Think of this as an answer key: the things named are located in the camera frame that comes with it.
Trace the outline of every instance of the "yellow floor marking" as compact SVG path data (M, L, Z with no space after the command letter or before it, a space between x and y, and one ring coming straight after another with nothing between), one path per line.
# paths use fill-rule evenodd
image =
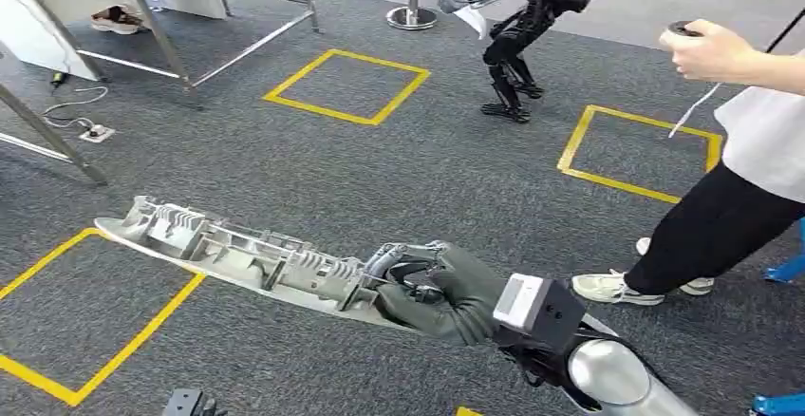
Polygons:
M34 276L37 272L41 271L43 267L45 267L48 262L52 261L53 259L63 255L67 250L74 247L75 244L84 240L88 236L93 235L100 235L101 230L95 228L87 228L81 231L79 234L68 240L67 242L59 245L56 247L55 250L48 253L40 259L36 264L28 268L25 272L21 273L18 277L14 278L13 281L9 283L8 286L0 290L0 299L9 295L12 291L16 290L20 285L28 281L32 276Z
M305 77L316 67L320 66L327 59L331 58L334 55L354 58L356 60L361 60L375 65L389 66L394 67L396 69L403 69L406 71L416 72L417 77L415 77L413 81L411 81L408 85L406 85L405 88L403 88L400 93L398 93L394 98L392 98L392 100L388 104L386 104L380 111L378 111L371 118L366 118L360 115L350 114L347 112L322 107L316 104L302 103L300 101L295 101L280 96L283 91L288 89L291 85L293 85L294 83ZM353 122L357 124L378 125L382 123L386 119L386 117L388 117L388 115L391 114L391 112L393 112L397 107L399 107L400 104L402 104L409 96L411 96L411 93L413 93L417 88L419 88L420 85L422 85L422 83L425 82L425 79L427 79L429 76L430 71L427 69L423 69L421 67L404 65L402 63L390 62L388 60L381 60L380 58L369 57L367 55L348 52L346 50L340 50L338 48L331 48L330 50L322 54L320 57L316 58L315 60L304 66L302 69L297 71L295 74L290 76L285 82L276 86L274 89L266 93L263 96L263 99L266 101L271 101L273 103L288 105L290 107L295 107L297 109L307 110L308 112L327 115L335 119L346 120L348 122Z
M459 407L459 411L456 413L456 416L483 416L480 413L474 412L472 409L467 409L465 407Z
M166 319L168 319L168 316L170 316L171 313L173 313L178 306L184 302L187 296L189 296L190 293L192 293L198 287L201 281L204 280L204 276L204 274L196 274L193 279L191 279L190 282L188 282L184 288L182 288L181 291L179 291L177 295L175 295L174 298L171 299L171 301L168 302L168 304L165 305L165 307L162 308L159 313L157 313L157 316L154 316L154 318L142 329L142 331L140 331L140 333L138 333L134 339L121 350L121 352L113 357L112 360L103 366L103 368L99 370L91 380L86 382L86 384L83 385L78 392L76 392L75 399L68 403L72 406L76 406L87 395L89 395L90 392L95 390L95 388L97 388L98 385L103 382L103 380L111 375L112 372L114 372L115 369L123 363L123 361L128 359L128 357L134 353L137 348L148 340L148 337L150 337L151 334L154 333L154 331L156 331Z
M625 183L619 180L614 180L607 177L590 174L584 171L579 171L577 169L571 168L573 158L575 157L575 154L578 151L578 147L581 144L581 141L587 134L588 128L590 128L590 122L592 121L592 118L596 112L602 112L622 119L632 120L638 123L650 124L652 126L659 126L661 128L666 129L672 129L674 127L674 123L662 122L659 120L651 119L649 117L643 117L641 115L629 114L627 112L623 112L616 109L610 109L608 107L602 107L600 105L588 105L585 108L584 113L581 116L581 119L579 119L578 124L573 130L571 138L568 140L568 144L565 146L565 151L562 152L562 156L559 158L559 163L556 165L556 167L560 171L562 171L562 173L567 174L569 176L577 177L579 179L600 183L602 185L606 185L612 188L617 188L619 190L628 191L630 193L646 196L648 198L653 198L657 200L662 200L665 202L671 202L671 203L679 202L680 198L677 196L668 195L666 193L650 190L642 186L633 185L631 183ZM713 169L713 167L716 166L716 164L718 164L719 159L721 158L721 141L722 141L721 135L710 133L707 131L701 131L700 129L688 128L686 126L681 127L680 132L692 134L694 136L699 136L707 139L707 157L704 162L704 168L706 171L709 172L711 169Z
M50 261L63 255L70 248L74 247L77 243L81 242L89 236L100 236L106 238L103 232L96 228L87 228L79 234L68 240L67 242L59 245L52 252L48 253L40 259L36 264L31 266L25 272L14 278L5 288L0 290L0 299L9 295L12 291L19 288L20 285L31 279L36 273L41 271ZM117 367L122 364L137 348L139 348L150 336L157 330L157 328L173 313L179 305L187 298L193 290L204 279L204 274L195 274L194 277L188 282L172 299L165 305L157 315L148 322L145 328L138 333L123 349L118 352L105 366L101 368L95 376L92 377L86 384L84 384L78 391L71 390L36 371L20 364L13 359L0 354L0 370L4 370L13 376L23 380L24 382L47 392L48 394L56 397L57 399L67 403L72 407L76 407L81 401L89 395L90 392L95 390Z

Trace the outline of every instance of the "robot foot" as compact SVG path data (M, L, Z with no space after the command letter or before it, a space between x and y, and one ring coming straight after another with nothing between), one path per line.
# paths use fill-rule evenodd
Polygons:
M514 84L515 91L518 91L533 100L538 100L542 98L542 95L545 93L545 89L541 86L537 86L537 84L526 84L523 82L515 82Z
M531 112L519 107L509 107L506 104L484 104L480 111L484 115L500 115L508 117L517 123L527 123L531 119Z

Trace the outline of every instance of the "white cable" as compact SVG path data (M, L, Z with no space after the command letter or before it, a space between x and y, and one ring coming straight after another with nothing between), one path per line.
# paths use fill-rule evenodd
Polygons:
M710 99L710 97L711 97L711 96L713 96L713 93L715 93L715 92L716 92L716 90L718 90L718 89L719 89L719 87L720 87L720 86L722 86L722 85L723 85L723 83L721 83L721 82L717 83L717 84L716 84L716 86L714 86L714 87L713 87L713 88L712 88L710 91L708 91L707 93L705 93L705 94L704 94L704 96L702 96L701 98L699 98L699 100L698 100L698 101L696 101L695 103L693 103L693 105L691 105L691 106L690 106L690 108L689 108L689 109L687 109L687 112L685 112L685 113L684 113L684 115L682 115L682 117L681 117L681 118L680 118L680 120L677 122L677 124L675 124L675 125L674 125L674 128L673 128L673 129L671 129L671 133L670 133L670 134L668 134L668 138L673 138L673 137L674 137L674 134L676 134L676 132L677 132L677 131L679 131L679 128L681 128L681 127L682 127L682 125L683 125L685 122L687 122L687 119L689 119L689 118L690 118L690 116L693 114L694 109L696 109L697 107L699 107L700 105L702 105L702 103L704 103L705 101L709 100L709 99Z
M78 123L78 124L86 127L87 129L91 128L92 126L95 126L95 124L91 120L86 118L86 117L78 117L78 118L75 118L75 119L72 119L72 120L56 118L56 120L70 120L67 124L58 124L58 123L52 122L50 120L50 117L47 116L47 114L49 114L50 112L52 112L52 111L54 111L56 109L60 109L62 107L67 107L68 105L80 105L80 104L95 103L96 101L98 101L101 98L103 98L104 96L106 96L106 93L109 92L109 89L106 88L105 86L93 86L91 88L76 88L73 91L78 93L78 92L82 92L82 91L91 91L91 90L103 90L103 93L101 93L100 95L96 96L95 98L93 98L91 100L75 101L75 102L70 102L70 103L61 103L61 104L52 105L51 107L48 107L47 109L45 109L45 112L42 115L45 118L45 121L47 122L47 124L49 124L50 126L56 127L56 128L67 128L67 127L73 125L74 123Z

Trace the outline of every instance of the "white sneaker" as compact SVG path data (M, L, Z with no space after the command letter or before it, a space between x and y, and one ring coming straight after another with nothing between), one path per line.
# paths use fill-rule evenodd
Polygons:
M120 18L112 20L100 15L92 16L92 27L97 31L114 31L118 34L134 34L142 29L142 20L121 8Z
M648 253L648 247L651 245L651 237L641 237L637 243L634 244L634 248L637 249L637 253L640 256L645 256ZM680 290L683 293L687 293L690 295L705 295L709 294L713 291L713 287L716 285L715 278L697 278L693 281L688 282L680 287Z
M613 270L609 270L609 274L577 275L571 282L576 293L594 302L657 305L665 300L664 295L646 295L632 290L624 281L624 273Z

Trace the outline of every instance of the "human hand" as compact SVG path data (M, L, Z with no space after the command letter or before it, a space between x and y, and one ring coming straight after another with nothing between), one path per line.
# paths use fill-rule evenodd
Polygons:
M666 30L660 37L660 44L674 52L672 61L685 79L730 84L748 82L761 52L734 31L706 20L691 22L685 28L702 36L682 36Z
M379 299L386 312L418 331L457 345L474 345L497 330L493 311L506 281L466 250L443 245L439 262L427 276L446 300L417 302L408 288L394 283L377 288Z

